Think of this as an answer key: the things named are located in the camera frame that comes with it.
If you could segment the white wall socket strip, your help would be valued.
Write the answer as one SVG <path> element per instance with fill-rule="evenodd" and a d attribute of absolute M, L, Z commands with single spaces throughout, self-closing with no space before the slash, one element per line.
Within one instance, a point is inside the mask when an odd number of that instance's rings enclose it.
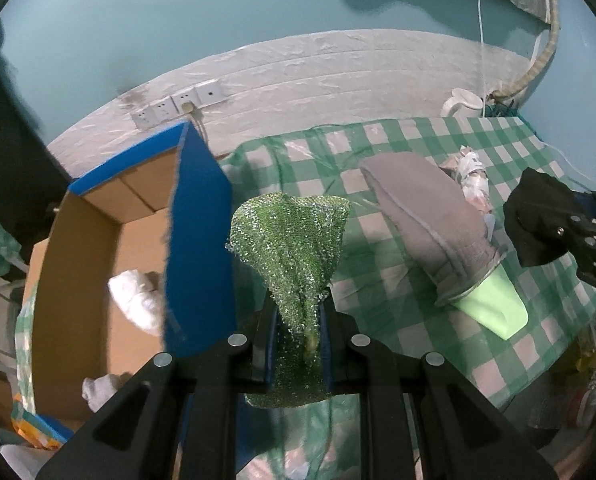
<path fill-rule="evenodd" d="M 164 122 L 182 117 L 182 104 L 193 102 L 196 110 L 219 104 L 227 99 L 220 79 L 210 79 L 199 82 L 182 90 L 177 90 L 169 96 L 156 100 L 151 104 L 138 108 L 130 113 L 134 125 L 146 131 Z"/>

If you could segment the grey sock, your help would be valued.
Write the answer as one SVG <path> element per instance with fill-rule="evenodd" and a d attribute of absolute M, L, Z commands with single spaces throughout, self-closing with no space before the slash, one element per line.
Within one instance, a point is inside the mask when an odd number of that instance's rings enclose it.
<path fill-rule="evenodd" d="M 82 398 L 89 409 L 96 413 L 115 395 L 129 380 L 132 374 L 107 374 L 96 379 L 86 377 L 82 384 Z"/>

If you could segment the green sparkly mesh cloth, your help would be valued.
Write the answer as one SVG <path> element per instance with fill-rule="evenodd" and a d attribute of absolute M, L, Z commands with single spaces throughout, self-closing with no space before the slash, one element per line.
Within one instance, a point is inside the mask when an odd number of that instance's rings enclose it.
<path fill-rule="evenodd" d="M 341 196 L 270 193 L 232 216 L 227 248 L 262 278 L 279 316 L 269 390 L 247 395 L 255 408 L 296 408 L 329 397 L 319 307 L 329 296 L 350 208 Z"/>

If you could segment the black cloth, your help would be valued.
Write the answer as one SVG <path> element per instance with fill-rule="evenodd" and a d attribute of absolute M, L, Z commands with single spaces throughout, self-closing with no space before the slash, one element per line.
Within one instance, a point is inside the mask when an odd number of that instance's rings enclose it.
<path fill-rule="evenodd" d="M 504 229 L 523 268 L 545 266 L 566 255 L 569 219 L 586 216 L 567 185 L 532 168 L 522 171 L 503 212 Z"/>

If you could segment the orange teal package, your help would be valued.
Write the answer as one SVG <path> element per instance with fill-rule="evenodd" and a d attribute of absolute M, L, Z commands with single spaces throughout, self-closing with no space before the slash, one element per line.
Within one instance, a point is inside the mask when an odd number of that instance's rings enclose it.
<path fill-rule="evenodd" d="M 33 448 L 58 450 L 74 432 L 57 419 L 33 414 L 24 408 L 22 396 L 12 398 L 11 423 L 13 430 Z"/>

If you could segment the cardboard box blue edges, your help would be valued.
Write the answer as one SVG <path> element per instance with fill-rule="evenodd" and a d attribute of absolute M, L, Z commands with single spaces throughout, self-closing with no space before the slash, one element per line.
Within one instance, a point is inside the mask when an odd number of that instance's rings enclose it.
<path fill-rule="evenodd" d="M 133 374 L 161 351 L 192 356 L 232 333 L 231 217 L 231 184 L 189 122 L 73 182 L 28 265 L 33 410 L 84 422 L 85 379 Z M 164 293 L 160 335 L 140 330 L 110 297 L 110 278 L 128 270 Z"/>

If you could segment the light green cloth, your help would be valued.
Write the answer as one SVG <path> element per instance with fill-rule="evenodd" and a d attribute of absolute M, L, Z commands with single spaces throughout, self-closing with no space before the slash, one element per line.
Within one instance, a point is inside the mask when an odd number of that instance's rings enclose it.
<path fill-rule="evenodd" d="M 528 312 L 503 266 L 493 270 L 453 306 L 494 335 L 508 340 L 526 326 Z"/>

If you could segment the patterned white cloth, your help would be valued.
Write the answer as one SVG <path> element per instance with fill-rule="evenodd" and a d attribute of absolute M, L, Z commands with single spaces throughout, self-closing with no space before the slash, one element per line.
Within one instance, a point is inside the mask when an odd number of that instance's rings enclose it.
<path fill-rule="evenodd" d="M 487 240 L 491 242 L 496 229 L 496 217 L 490 200 L 489 179 L 479 155 L 468 146 L 449 156 L 440 168 L 461 188 L 465 200 L 474 206 L 484 219 Z"/>

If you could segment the grey cloth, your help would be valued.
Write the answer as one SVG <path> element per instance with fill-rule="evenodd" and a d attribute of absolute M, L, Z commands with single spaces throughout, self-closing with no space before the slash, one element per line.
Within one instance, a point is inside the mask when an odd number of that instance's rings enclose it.
<path fill-rule="evenodd" d="M 454 304 L 496 270 L 505 247 L 488 240 L 484 216 L 458 184 L 412 152 L 383 153 L 359 168 L 407 254 L 435 284 L 437 304 Z"/>

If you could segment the green checkered tablecloth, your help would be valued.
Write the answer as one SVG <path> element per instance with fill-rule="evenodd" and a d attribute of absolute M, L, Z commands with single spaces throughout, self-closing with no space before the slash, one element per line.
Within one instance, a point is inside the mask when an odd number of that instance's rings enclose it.
<path fill-rule="evenodd" d="M 502 266 L 528 312 L 527 325 L 512 338 L 503 340 L 460 310 L 438 306 L 435 287 L 406 255 L 359 164 L 391 152 L 443 162 L 462 146 L 472 148 L 484 163 L 494 207 L 503 205 L 526 168 L 553 177 L 563 173 L 551 150 L 518 117 L 386 119 L 319 127 L 239 142 L 217 163 L 232 187 L 232 212 L 248 198 L 272 192 L 348 198 L 351 210 L 333 277 L 336 307 L 394 351 L 442 353 L 493 404 L 503 405 L 550 368 L 594 318 L 596 290 L 578 280 L 570 257 L 524 269 L 508 254 Z M 237 326 L 261 306 L 264 286 L 233 257 L 232 271 Z M 24 407 L 37 414 L 32 323 L 33 307 L 24 298 L 16 326 L 18 384 Z"/>

